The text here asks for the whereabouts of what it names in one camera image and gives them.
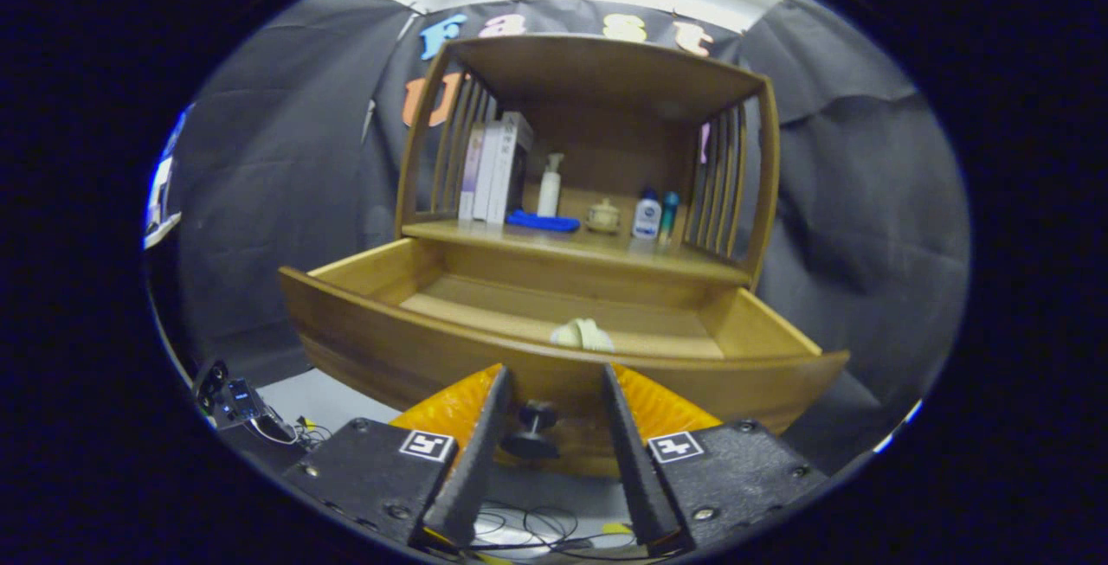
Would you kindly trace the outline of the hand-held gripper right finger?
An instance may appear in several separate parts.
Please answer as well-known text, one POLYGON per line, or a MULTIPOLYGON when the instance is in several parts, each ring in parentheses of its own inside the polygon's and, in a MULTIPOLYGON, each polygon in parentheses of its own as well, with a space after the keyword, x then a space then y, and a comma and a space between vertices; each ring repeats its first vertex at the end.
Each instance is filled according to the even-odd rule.
POLYGON ((746 537, 827 482, 758 421, 717 419, 625 364, 605 364, 602 399, 632 527, 650 554, 746 537))

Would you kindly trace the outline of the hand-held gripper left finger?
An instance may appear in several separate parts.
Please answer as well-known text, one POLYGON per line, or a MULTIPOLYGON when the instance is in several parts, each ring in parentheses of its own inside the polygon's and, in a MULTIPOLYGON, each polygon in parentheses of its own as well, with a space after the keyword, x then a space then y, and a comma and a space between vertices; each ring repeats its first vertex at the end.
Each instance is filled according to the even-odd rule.
POLYGON ((465 549, 511 392, 507 367, 491 364, 390 422, 345 423, 283 479, 369 535, 408 548, 465 549))

